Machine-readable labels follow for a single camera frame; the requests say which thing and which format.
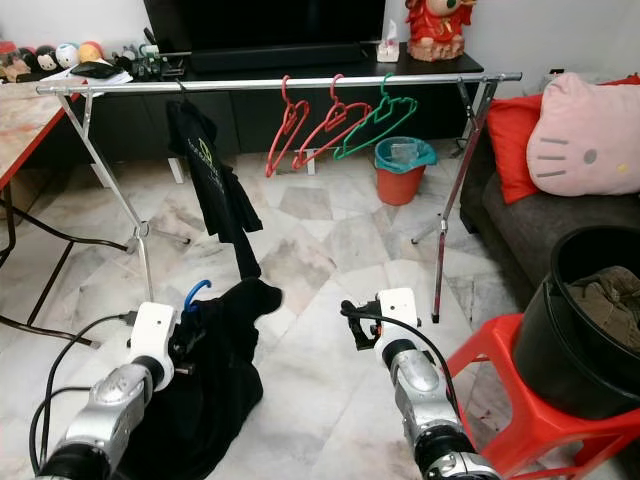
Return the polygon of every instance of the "cable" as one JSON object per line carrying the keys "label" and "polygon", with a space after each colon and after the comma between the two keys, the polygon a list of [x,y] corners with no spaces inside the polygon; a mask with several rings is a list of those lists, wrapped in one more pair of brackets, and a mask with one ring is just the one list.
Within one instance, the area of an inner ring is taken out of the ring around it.
{"label": "cable", "polygon": [[460,416],[460,407],[458,406],[458,397],[456,396],[456,391],[453,388],[453,378],[451,377],[451,372],[449,372],[447,361],[444,359],[444,356],[442,355],[442,353],[440,353],[440,350],[438,350],[438,347],[436,347],[431,340],[429,340],[427,337],[425,337],[422,333],[420,333],[418,330],[413,328],[411,325],[407,325],[406,323],[403,323],[400,320],[396,320],[395,318],[389,318],[383,315],[376,315],[374,313],[358,312],[355,310],[349,310],[349,311],[340,310],[340,314],[344,315],[347,318],[358,318],[358,319],[366,318],[369,320],[378,320],[380,322],[392,323],[394,325],[404,328],[405,330],[410,331],[416,337],[418,337],[420,340],[426,343],[429,346],[429,348],[433,350],[433,353],[436,354],[436,357],[438,357],[438,361],[440,362],[440,366],[442,367],[442,371],[444,372],[444,378],[447,382],[449,395],[451,396],[451,405],[453,406],[453,409],[455,410],[458,418],[462,418]]}
{"label": "cable", "polygon": [[78,341],[82,336],[91,330],[96,325],[99,325],[108,320],[115,319],[124,319],[127,314],[119,314],[119,315],[109,315],[107,317],[102,317],[99,320],[96,320],[93,323],[90,323],[82,330],[80,330],[75,337],[73,337],[69,343],[65,345],[65,347],[60,351],[57,358],[54,360],[51,365],[51,369],[49,370],[49,377],[47,378],[47,390],[44,396],[44,420],[42,421],[42,438],[40,439],[40,463],[44,463],[47,459],[47,447],[49,445],[49,422],[51,420],[51,392],[53,390],[53,379],[56,374],[56,370],[58,369],[58,365],[67,354],[67,352],[71,349],[71,347]]}
{"label": "cable", "polygon": [[31,468],[33,468],[33,473],[36,475],[40,471],[40,465],[38,464],[38,457],[36,455],[36,429],[38,428],[38,420],[40,419],[40,414],[45,407],[45,404],[51,403],[51,400],[58,394],[64,392],[88,392],[91,390],[91,387],[64,387],[59,388],[51,392],[51,396],[49,397],[49,401],[45,398],[38,408],[36,408],[35,413],[33,414],[33,418],[31,419],[31,426],[29,427],[29,458],[31,460]]}

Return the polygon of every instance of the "gray sofa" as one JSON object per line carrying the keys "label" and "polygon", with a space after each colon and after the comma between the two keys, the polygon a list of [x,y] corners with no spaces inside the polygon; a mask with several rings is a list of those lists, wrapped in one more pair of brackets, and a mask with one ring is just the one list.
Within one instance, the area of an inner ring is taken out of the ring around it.
{"label": "gray sofa", "polygon": [[486,130],[467,172],[460,203],[467,230],[482,236],[522,308],[548,273],[551,251],[562,236],[595,225],[640,229],[638,195],[569,198],[538,193],[506,205]]}

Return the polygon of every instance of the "marble tabletop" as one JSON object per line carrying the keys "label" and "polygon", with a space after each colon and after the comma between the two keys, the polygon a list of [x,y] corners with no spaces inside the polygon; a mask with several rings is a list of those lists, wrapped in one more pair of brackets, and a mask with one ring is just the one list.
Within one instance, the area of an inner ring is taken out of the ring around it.
{"label": "marble tabletop", "polygon": [[58,99],[38,95],[36,87],[82,82],[83,79],[67,79],[0,85],[0,188],[64,115]]}

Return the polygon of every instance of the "metal clothes rack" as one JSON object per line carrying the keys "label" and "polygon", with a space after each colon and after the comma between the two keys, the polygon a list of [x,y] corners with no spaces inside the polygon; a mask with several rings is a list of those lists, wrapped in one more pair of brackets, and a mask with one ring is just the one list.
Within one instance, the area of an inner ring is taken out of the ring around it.
{"label": "metal clothes rack", "polygon": [[[478,143],[480,132],[484,126],[489,111],[489,105],[493,99],[496,88],[501,82],[519,81],[522,79],[522,73],[464,73],[464,74],[439,74],[439,75],[396,75],[386,80],[386,85],[436,85],[436,84],[455,84],[458,87],[462,103],[465,108],[470,128],[467,128],[468,136],[466,138],[466,146],[464,150],[463,160],[455,179],[453,188],[449,194],[449,198],[439,219],[435,219],[430,223],[417,237],[411,242],[417,244],[421,238],[440,228],[438,237],[438,262],[436,265],[436,282],[432,310],[432,320],[438,323],[440,318],[440,293],[442,290],[442,268],[444,263],[444,249],[446,235],[448,230],[448,218],[455,203],[455,199],[462,185],[462,181],[471,162],[471,157]],[[369,77],[343,77],[335,82],[339,87],[371,87],[378,86],[384,80],[384,76]],[[334,82],[333,78],[299,78],[287,81],[287,88],[327,88]],[[467,90],[467,84],[479,84],[476,94],[476,105],[474,108],[472,100]],[[138,217],[137,213],[120,191],[118,184],[111,172],[111,169],[105,163],[104,159],[96,150],[93,142],[89,138],[89,127],[91,124],[91,108],[93,98],[97,93],[169,93],[182,91],[211,91],[211,90],[279,90],[282,86],[281,79],[261,79],[261,80],[221,80],[221,81],[195,81],[183,82],[152,82],[152,83],[128,83],[123,85],[80,85],[80,86],[42,86],[36,90],[41,95],[56,95],[62,104],[65,112],[69,116],[76,132],[82,139],[85,147],[89,151],[91,158],[95,162],[96,169],[106,184],[112,189],[116,195],[121,207],[127,213],[129,219],[134,225],[134,239],[140,253],[140,261],[144,269],[147,298],[153,299],[153,288],[151,284],[151,272],[149,267],[149,258],[147,255],[146,237],[149,235],[149,225]],[[86,96],[84,116],[80,120],[71,110],[68,96],[80,93]]]}

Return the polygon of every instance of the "plastic bag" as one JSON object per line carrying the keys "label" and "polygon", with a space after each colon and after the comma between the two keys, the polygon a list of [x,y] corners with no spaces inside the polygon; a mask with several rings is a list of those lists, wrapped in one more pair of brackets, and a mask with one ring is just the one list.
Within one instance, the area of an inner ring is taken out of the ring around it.
{"label": "plastic bag", "polygon": [[376,145],[376,168],[392,173],[406,173],[436,163],[438,156],[435,150],[418,138],[390,137]]}

